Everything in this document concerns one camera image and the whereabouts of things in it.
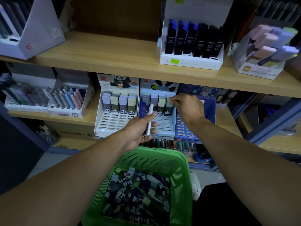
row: sneaker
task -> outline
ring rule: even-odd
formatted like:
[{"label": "sneaker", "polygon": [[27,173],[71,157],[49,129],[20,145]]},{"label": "sneaker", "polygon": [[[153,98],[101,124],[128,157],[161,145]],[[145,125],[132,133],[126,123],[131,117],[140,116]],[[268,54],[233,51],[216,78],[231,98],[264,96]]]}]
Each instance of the sneaker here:
[{"label": "sneaker", "polygon": [[192,198],[197,201],[201,195],[201,186],[198,177],[194,172],[190,172],[191,184],[192,184]]}]

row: panda illustration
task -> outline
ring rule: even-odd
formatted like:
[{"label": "panda illustration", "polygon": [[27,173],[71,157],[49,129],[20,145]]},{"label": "panda illustration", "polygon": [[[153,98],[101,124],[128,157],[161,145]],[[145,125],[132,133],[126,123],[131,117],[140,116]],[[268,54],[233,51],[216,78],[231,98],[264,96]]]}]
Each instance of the panda illustration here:
[{"label": "panda illustration", "polygon": [[169,87],[169,91],[173,92],[175,90],[175,86],[173,85],[173,82],[164,82],[164,81],[159,81],[156,80],[153,85],[151,85],[152,90],[157,90],[158,86],[167,86]]},{"label": "panda illustration", "polygon": [[117,86],[117,87],[122,87],[122,88],[130,88],[130,78],[127,76],[117,76],[114,75],[114,82],[110,83],[111,86]]}]

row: blue pen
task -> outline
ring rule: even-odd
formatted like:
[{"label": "blue pen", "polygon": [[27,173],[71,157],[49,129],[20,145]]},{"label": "blue pen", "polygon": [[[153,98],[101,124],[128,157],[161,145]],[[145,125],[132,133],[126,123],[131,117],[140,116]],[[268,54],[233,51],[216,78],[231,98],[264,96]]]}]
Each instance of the blue pen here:
[{"label": "blue pen", "polygon": [[74,103],[73,103],[71,97],[69,96],[69,94],[66,93],[66,94],[65,94],[65,98],[66,98],[67,102],[69,103],[69,105],[71,106],[71,108],[72,108],[72,109],[75,109],[75,105],[74,105]]}]

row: blue display box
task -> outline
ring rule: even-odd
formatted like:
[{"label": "blue display box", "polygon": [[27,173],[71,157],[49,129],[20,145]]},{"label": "blue display box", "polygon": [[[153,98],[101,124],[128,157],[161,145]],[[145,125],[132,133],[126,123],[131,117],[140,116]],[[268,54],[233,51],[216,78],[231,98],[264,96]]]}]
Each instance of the blue display box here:
[{"label": "blue display box", "polygon": [[[215,114],[216,114],[216,101],[215,98],[209,98],[206,96],[196,95],[204,103],[205,118],[210,120],[215,124]],[[175,127],[175,140],[176,141],[186,141],[190,143],[202,143],[194,133],[192,133],[188,127],[181,120],[179,113],[177,112],[177,120]]]}]

